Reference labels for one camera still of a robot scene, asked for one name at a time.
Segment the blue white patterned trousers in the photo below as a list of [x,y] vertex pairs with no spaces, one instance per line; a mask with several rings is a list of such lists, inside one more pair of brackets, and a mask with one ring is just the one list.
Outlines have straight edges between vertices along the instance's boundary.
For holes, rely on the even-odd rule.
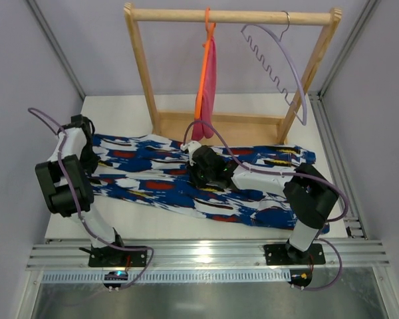
[[149,134],[137,138],[97,134],[98,168],[89,177],[95,195],[162,208],[190,217],[291,230],[297,216],[286,199],[257,190],[197,188],[181,143]]

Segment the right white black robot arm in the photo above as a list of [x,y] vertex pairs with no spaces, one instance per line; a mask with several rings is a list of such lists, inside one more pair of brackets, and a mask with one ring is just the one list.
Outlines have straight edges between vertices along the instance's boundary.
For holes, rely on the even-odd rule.
[[187,169],[196,186],[262,191],[285,198],[297,222],[285,244],[287,257],[300,264],[309,261],[309,249],[327,223],[339,194],[311,164],[267,168],[228,161],[211,147],[191,141],[181,146],[188,154]]

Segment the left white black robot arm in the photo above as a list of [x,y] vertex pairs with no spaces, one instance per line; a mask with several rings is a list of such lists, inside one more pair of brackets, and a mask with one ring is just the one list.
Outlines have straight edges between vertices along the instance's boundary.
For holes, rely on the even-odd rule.
[[124,246],[121,236],[94,206],[89,177],[98,167],[93,151],[94,125],[82,114],[57,130],[57,146],[47,161],[35,166],[45,203],[52,214],[70,219],[90,239],[90,254],[99,258]]

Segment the pink garment on hanger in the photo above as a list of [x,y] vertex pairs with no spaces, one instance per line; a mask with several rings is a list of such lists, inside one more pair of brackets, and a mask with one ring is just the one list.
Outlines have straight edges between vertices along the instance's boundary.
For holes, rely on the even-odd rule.
[[[203,86],[203,96],[201,100],[201,114],[199,119],[211,124],[213,113],[213,105],[215,100],[215,90],[217,83],[217,54],[215,47],[214,37],[211,38],[209,43],[209,52],[207,57],[207,64],[205,70],[205,82]],[[200,141],[203,138],[210,139],[214,135],[207,125],[202,123],[194,124],[192,131],[192,139]]]

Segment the orange plastic hanger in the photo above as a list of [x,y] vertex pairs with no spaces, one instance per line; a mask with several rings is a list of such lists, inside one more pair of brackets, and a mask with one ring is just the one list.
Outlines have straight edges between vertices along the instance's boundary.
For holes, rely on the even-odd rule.
[[200,82],[199,82],[199,87],[198,87],[198,92],[196,96],[196,104],[195,104],[195,110],[194,110],[194,119],[199,120],[201,116],[201,108],[202,108],[202,98],[203,98],[203,92],[204,92],[204,87],[205,87],[205,76],[207,73],[207,62],[208,62],[208,57],[209,57],[209,51],[210,51],[210,46],[211,46],[211,39],[213,38],[214,30],[216,23],[211,23],[209,21],[209,14],[210,14],[210,7],[207,7],[205,9],[205,31],[207,33],[206,41],[203,44],[203,60],[202,60],[202,66],[201,66],[201,76],[200,76]]

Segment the left black connector board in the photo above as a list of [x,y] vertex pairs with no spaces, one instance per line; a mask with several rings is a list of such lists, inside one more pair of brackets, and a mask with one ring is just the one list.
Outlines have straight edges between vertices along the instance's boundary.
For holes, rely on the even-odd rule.
[[104,275],[103,285],[107,289],[117,289],[128,283],[128,273],[122,270],[110,271]]

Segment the black connector board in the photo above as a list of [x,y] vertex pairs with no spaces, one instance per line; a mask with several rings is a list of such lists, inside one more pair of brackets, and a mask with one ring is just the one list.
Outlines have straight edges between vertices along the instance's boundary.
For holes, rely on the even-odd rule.
[[128,283],[128,273],[122,270],[110,271],[104,275],[103,285],[107,289],[117,289]]
[[308,272],[291,273],[288,283],[291,288],[304,290],[308,285],[310,285],[312,279],[313,275]]

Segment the right black connector board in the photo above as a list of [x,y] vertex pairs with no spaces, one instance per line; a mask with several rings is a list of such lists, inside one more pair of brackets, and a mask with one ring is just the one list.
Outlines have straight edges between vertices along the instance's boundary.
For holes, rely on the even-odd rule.
[[313,275],[308,272],[291,273],[288,283],[291,288],[304,290],[308,285],[310,285],[312,279]]

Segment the aluminium front rail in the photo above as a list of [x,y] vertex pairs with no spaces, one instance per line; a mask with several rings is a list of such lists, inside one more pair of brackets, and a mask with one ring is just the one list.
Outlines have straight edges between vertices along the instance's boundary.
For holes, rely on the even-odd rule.
[[[264,245],[276,240],[147,240],[129,245],[154,249],[153,269],[265,268]],[[379,240],[329,239],[340,253],[343,266],[389,266],[390,259]],[[36,244],[31,250],[27,270],[70,270],[88,265],[89,240],[53,240]]]

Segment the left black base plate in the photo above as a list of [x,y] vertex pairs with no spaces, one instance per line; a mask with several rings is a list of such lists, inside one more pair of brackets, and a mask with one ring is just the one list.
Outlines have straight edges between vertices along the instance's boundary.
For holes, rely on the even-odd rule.
[[128,251],[113,249],[109,246],[102,248],[91,247],[90,250],[80,248],[89,254],[88,266],[92,268],[106,267],[143,267],[146,265],[148,250],[143,246],[125,246]]

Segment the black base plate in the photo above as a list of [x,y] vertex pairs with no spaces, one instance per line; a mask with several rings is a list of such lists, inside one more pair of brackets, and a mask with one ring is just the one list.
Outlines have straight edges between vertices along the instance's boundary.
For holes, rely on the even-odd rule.
[[305,252],[289,246],[288,243],[264,245],[263,250],[268,266],[326,264],[321,244],[313,243]]
[[109,246],[102,248],[91,247],[90,250],[80,248],[89,254],[88,266],[92,268],[106,267],[143,267],[146,265],[148,250],[143,246],[125,246],[128,251],[113,249]]

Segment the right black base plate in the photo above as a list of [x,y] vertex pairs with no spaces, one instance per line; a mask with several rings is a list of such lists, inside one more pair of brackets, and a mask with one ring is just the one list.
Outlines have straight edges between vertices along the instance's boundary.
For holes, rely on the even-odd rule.
[[289,246],[288,243],[264,245],[263,250],[268,266],[326,264],[321,244],[313,243],[305,252]]

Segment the right aluminium side rail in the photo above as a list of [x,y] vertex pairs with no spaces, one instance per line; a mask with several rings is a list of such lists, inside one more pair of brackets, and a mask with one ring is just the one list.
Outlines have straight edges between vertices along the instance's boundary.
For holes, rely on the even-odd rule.
[[312,92],[309,93],[309,101],[311,103],[311,109],[315,117],[315,122],[327,158],[332,180],[350,201],[348,213],[344,217],[344,224],[346,226],[348,237],[368,240],[360,216],[360,207],[356,200],[356,196],[354,195],[352,185],[350,184],[345,165],[342,162],[341,152],[337,145],[333,129],[331,128],[323,99],[318,93]]

